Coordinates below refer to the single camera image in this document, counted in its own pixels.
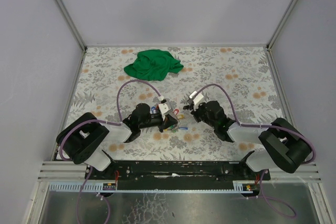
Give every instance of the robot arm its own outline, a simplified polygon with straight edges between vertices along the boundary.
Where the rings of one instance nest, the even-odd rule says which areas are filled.
[[[132,114],[122,120],[132,131],[132,134],[125,143],[130,143],[138,138],[143,128],[157,126],[159,127],[159,131],[163,132],[163,130],[170,126],[177,125],[177,119],[173,113],[173,109],[166,100],[162,100],[161,103],[156,106],[158,113],[151,114],[150,111],[151,108],[148,104],[139,103]]]
[[[191,110],[197,122],[203,121],[211,126],[220,140],[252,142],[265,147],[266,150],[248,154],[246,164],[253,171],[279,167],[285,172],[294,173],[311,153],[309,145],[303,139],[273,128],[241,127],[226,116],[217,101],[204,102],[201,93],[194,97],[195,94],[196,91],[190,95],[189,105],[183,109]],[[271,124],[299,133],[283,118],[277,118]]]

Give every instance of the red wire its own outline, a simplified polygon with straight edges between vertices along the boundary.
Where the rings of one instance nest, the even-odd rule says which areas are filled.
[[[254,182],[254,184],[257,185],[259,181],[260,181],[260,175],[257,174],[257,176],[256,176],[256,181]]]
[[[118,177],[119,177],[119,172],[118,172],[118,171],[115,171],[114,174],[116,175],[116,181],[115,181],[115,184],[117,185]]]

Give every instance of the metal floor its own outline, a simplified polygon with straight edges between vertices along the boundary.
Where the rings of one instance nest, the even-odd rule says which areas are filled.
[[[264,184],[267,196],[281,198],[297,211],[298,218],[284,218],[263,199],[245,200],[238,194],[132,194],[116,193],[108,198],[108,223],[319,223],[309,189],[304,184]],[[78,193],[49,192],[40,223],[75,224]],[[291,214],[281,205],[280,211]],[[82,224],[104,223],[107,207],[95,194],[82,194],[79,205]]]

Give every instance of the colorful small object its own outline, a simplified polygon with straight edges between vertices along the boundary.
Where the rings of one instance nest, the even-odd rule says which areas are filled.
[[[185,118],[183,114],[180,114],[180,115],[178,115],[178,116],[176,116],[176,117],[177,117],[178,120],[181,120],[181,119],[184,119],[184,118]]]
[[[172,126],[166,128],[166,129],[164,129],[164,131],[172,131],[172,130],[174,130],[175,128],[176,128],[176,126],[175,126],[175,125],[172,125]]]

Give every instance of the black mounting rail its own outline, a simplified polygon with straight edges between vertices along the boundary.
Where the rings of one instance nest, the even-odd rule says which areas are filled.
[[[228,161],[113,161],[89,179],[112,180],[119,172],[119,190],[217,190],[233,189],[232,181],[255,180],[244,162]],[[270,180],[269,173],[264,180]]]

